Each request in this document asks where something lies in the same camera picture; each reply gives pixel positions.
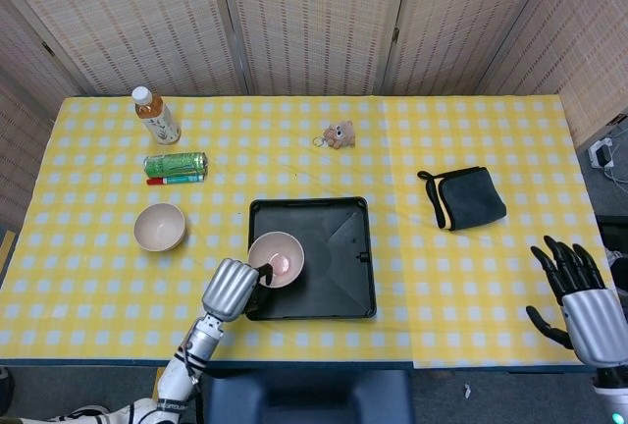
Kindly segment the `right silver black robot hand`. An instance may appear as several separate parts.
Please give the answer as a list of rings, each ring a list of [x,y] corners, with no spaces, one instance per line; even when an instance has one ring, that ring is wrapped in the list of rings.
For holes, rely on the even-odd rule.
[[[546,274],[565,324],[548,323],[532,305],[526,313],[547,339],[572,350],[585,365],[614,368],[627,364],[627,320],[616,294],[606,287],[592,255],[580,244],[544,237],[549,252],[531,247]]]

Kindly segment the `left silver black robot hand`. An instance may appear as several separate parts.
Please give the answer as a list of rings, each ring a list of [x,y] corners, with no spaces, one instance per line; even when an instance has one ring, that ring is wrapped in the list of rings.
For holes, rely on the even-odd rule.
[[[272,274],[270,264],[253,268],[239,260],[223,259],[202,296],[204,310],[222,322],[257,311],[269,297]]]

